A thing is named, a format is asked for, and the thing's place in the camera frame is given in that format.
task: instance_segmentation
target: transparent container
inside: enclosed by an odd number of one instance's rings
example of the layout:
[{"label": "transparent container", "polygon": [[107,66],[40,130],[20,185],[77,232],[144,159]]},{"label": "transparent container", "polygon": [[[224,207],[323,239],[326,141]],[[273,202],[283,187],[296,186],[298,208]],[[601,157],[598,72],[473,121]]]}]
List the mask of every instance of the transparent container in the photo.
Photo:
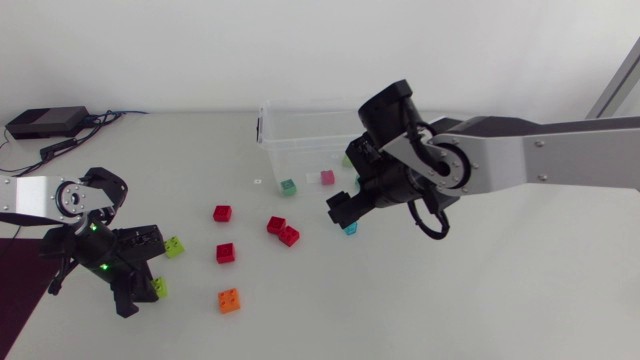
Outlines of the transparent container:
[{"label": "transparent container", "polygon": [[[269,154],[278,191],[288,179],[297,195],[344,190],[357,192],[356,171],[343,165],[349,143],[365,132],[358,109],[369,98],[341,98],[307,102],[267,101],[260,108],[257,141]],[[421,111],[424,121],[447,115]],[[451,116],[466,120],[468,115]],[[322,185],[321,171],[332,170],[335,184]]]}]

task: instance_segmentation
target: red cube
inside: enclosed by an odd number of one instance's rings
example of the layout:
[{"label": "red cube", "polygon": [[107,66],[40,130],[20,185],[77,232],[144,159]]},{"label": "red cube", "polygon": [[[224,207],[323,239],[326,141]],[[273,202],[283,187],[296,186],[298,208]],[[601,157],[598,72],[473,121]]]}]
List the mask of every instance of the red cube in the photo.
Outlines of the red cube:
[{"label": "red cube", "polygon": [[286,219],[272,216],[271,220],[269,220],[269,223],[267,224],[267,232],[278,235],[282,230],[284,230],[285,226],[287,226]]},{"label": "red cube", "polygon": [[298,230],[292,228],[291,226],[287,226],[280,232],[278,238],[287,246],[291,247],[291,245],[295,244],[296,241],[300,239],[300,233],[298,232]]},{"label": "red cube", "polygon": [[233,248],[233,243],[222,244],[216,247],[216,260],[218,260],[218,264],[232,262],[235,259],[236,252]]},{"label": "red cube", "polygon": [[231,220],[231,206],[218,205],[213,212],[213,220],[217,222],[228,222]]},{"label": "red cube", "polygon": [[322,177],[322,185],[333,185],[336,182],[336,177],[333,175],[333,170],[321,171],[320,177]]}]

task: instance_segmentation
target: green block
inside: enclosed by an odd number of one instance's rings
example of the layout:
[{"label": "green block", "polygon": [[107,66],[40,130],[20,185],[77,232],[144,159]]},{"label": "green block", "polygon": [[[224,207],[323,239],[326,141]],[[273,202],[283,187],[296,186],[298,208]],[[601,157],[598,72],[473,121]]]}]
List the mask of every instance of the green block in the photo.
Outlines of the green block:
[{"label": "green block", "polygon": [[296,193],[296,184],[291,179],[280,182],[280,186],[282,186],[284,196],[291,196]]},{"label": "green block", "polygon": [[169,293],[167,292],[167,283],[164,282],[164,278],[159,277],[157,279],[151,280],[151,286],[153,286],[153,288],[156,290],[156,294],[158,294],[158,297],[160,299],[169,295]]},{"label": "green block", "polygon": [[182,246],[177,236],[165,241],[164,248],[167,250],[167,256],[169,258],[176,257],[184,252],[184,246]]},{"label": "green block", "polygon": [[353,167],[353,164],[351,163],[351,160],[349,160],[349,157],[347,155],[345,155],[342,158],[342,166],[344,166],[344,167]]}]

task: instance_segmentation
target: lego brick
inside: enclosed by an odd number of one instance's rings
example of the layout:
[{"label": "lego brick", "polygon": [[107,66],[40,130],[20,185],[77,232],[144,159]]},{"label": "lego brick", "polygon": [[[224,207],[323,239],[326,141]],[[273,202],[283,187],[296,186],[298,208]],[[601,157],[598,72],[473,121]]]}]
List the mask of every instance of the lego brick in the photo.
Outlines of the lego brick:
[{"label": "lego brick", "polygon": [[353,164],[347,155],[342,158],[342,166],[352,168]]},{"label": "lego brick", "polygon": [[233,243],[221,244],[216,247],[216,260],[218,264],[232,262],[236,259],[236,252]]},{"label": "lego brick", "polygon": [[270,234],[278,235],[284,228],[287,226],[287,220],[283,218],[279,218],[277,216],[272,216],[271,220],[267,224],[267,231]]},{"label": "lego brick", "polygon": [[284,196],[291,196],[297,191],[296,184],[294,184],[291,179],[280,182],[280,186],[282,187],[282,194],[284,194]]},{"label": "lego brick", "polygon": [[222,314],[240,309],[240,298],[238,297],[238,290],[233,288],[218,293],[218,307],[220,308],[220,312]]},{"label": "lego brick", "polygon": [[320,177],[322,177],[322,185],[333,185],[336,183],[336,176],[333,174],[333,170],[321,171]]},{"label": "lego brick", "polygon": [[354,222],[353,224],[347,226],[346,228],[344,228],[344,232],[347,235],[353,235],[356,233],[356,231],[358,231],[358,223]]},{"label": "lego brick", "polygon": [[300,233],[298,232],[298,230],[292,228],[291,226],[287,226],[280,232],[278,238],[287,246],[291,247],[291,245],[295,244],[296,241],[300,239]]},{"label": "lego brick", "polygon": [[164,278],[159,277],[151,280],[151,286],[153,286],[153,289],[156,291],[156,294],[160,299],[169,295],[169,292],[167,291],[167,283],[164,281]]},{"label": "lego brick", "polygon": [[231,206],[218,205],[213,212],[213,220],[217,222],[228,222],[231,220]]},{"label": "lego brick", "polygon": [[165,241],[164,248],[167,251],[166,254],[169,258],[176,257],[184,252],[184,246],[182,246],[182,243],[177,236]]}]

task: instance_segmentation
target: black cable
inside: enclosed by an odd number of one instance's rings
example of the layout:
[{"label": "black cable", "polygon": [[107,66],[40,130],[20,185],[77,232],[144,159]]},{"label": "black cable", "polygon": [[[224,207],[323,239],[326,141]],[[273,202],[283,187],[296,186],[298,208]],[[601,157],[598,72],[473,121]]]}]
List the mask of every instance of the black cable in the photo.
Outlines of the black cable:
[{"label": "black cable", "polygon": [[422,221],[422,219],[420,218],[420,214],[418,214],[418,209],[416,208],[415,201],[413,200],[408,201],[407,206],[409,206],[409,212],[411,213],[413,220],[416,222],[416,225],[420,228],[420,230],[422,230],[425,234],[427,234],[427,236],[429,236],[433,240],[442,240],[447,236],[447,234],[449,233],[450,227],[449,227],[449,219],[447,219],[447,215],[444,213],[444,211],[434,214],[436,219],[438,219],[438,221],[440,222],[440,225],[442,226],[442,230],[435,231],[429,228],[427,225],[425,225],[425,223]]},{"label": "black cable", "polygon": [[60,270],[58,270],[56,276],[54,276],[51,280],[47,292],[52,295],[58,295],[58,292],[60,292],[60,289],[62,289],[62,282],[67,277],[67,275],[69,275],[71,271],[73,271],[73,269],[78,266],[78,264],[78,261],[75,259],[63,257],[60,263]]},{"label": "black cable", "polygon": [[[130,113],[141,113],[141,114],[146,114],[146,112],[143,111],[128,111]],[[114,121],[116,121],[117,119],[119,119],[120,117],[122,117],[122,115],[126,114],[127,112],[125,111],[111,111],[108,110],[106,113],[104,114],[100,114],[100,115],[89,115],[84,119],[85,124],[91,124],[93,125],[93,128],[91,129],[91,131],[89,132],[89,134],[87,134],[86,136],[77,139],[77,143],[67,149],[64,149],[63,151],[57,153],[57,154],[52,154],[49,157],[46,157],[45,159],[33,164],[33,165],[29,165],[29,166],[25,166],[19,169],[12,169],[12,170],[6,170],[6,169],[0,169],[0,171],[3,172],[8,172],[8,173],[19,173],[16,175],[12,175],[13,177],[21,177],[27,174],[30,174],[36,170],[38,170],[40,167],[42,167],[43,165],[47,164],[48,162],[52,161],[53,159],[60,157],[70,151],[73,151],[75,149],[77,149],[80,145],[82,145],[83,143],[85,143],[87,140],[91,139],[94,135],[96,135],[98,133],[98,131],[100,131],[103,127],[112,124]]]},{"label": "black cable", "polygon": [[[427,129],[427,131],[431,133],[431,136],[436,136],[437,132],[431,125],[417,118],[414,111],[405,111],[405,108],[407,107],[407,101],[409,101],[408,99],[409,98],[405,98],[400,102],[400,111],[403,118],[406,115],[407,136],[409,138],[409,142],[411,143],[411,147],[416,153],[416,156],[418,156],[418,158],[422,162],[437,171],[440,175],[444,175],[444,173],[446,172],[445,167],[438,163],[435,159],[433,159],[429,152],[423,146],[421,141],[422,135],[420,135],[420,133],[418,132],[418,126]],[[422,197],[422,201],[424,201],[425,205],[427,205],[427,199],[424,196]],[[434,214],[436,219],[438,219],[440,225],[442,226],[442,229],[440,231],[435,231],[425,225],[425,223],[422,221],[420,214],[418,214],[418,209],[416,208],[416,203],[414,200],[408,201],[407,206],[409,207],[409,212],[411,213],[413,220],[416,222],[416,225],[420,228],[420,230],[427,234],[427,236],[434,240],[442,240],[447,236],[450,227],[449,219],[447,218],[447,215],[444,213],[444,211]]]},{"label": "black cable", "polygon": [[411,143],[411,147],[413,148],[413,151],[416,153],[418,158],[423,163],[425,163],[427,166],[435,170],[438,174],[444,176],[446,174],[445,167],[442,166],[442,164],[440,164],[439,162],[437,162],[433,157],[431,157],[429,152],[424,148],[422,141],[420,140],[422,138],[422,135],[420,135],[420,133],[418,132],[418,123],[420,123],[429,132],[431,132],[432,136],[436,135],[435,129],[431,125],[419,119],[416,119],[415,113],[413,111],[405,111],[405,108],[407,107],[406,103],[408,99],[409,98],[405,98],[400,101],[400,111],[401,111],[400,115],[402,117],[405,117],[405,115],[408,115],[406,116],[407,136],[409,138],[409,142]]},{"label": "black cable", "polygon": [[4,133],[2,134],[2,136],[4,136],[4,142],[0,144],[0,149],[2,149],[3,146],[9,143],[9,139],[7,138],[7,128],[4,128]]},{"label": "black cable", "polygon": [[11,238],[11,240],[9,240],[7,246],[2,249],[2,253],[0,253],[0,259],[2,259],[9,252],[9,248],[11,247],[11,245],[13,245],[13,242],[16,241],[16,236],[18,236],[20,230],[22,230],[22,225],[18,226],[18,230],[16,230],[16,233],[13,234],[13,237]]}]

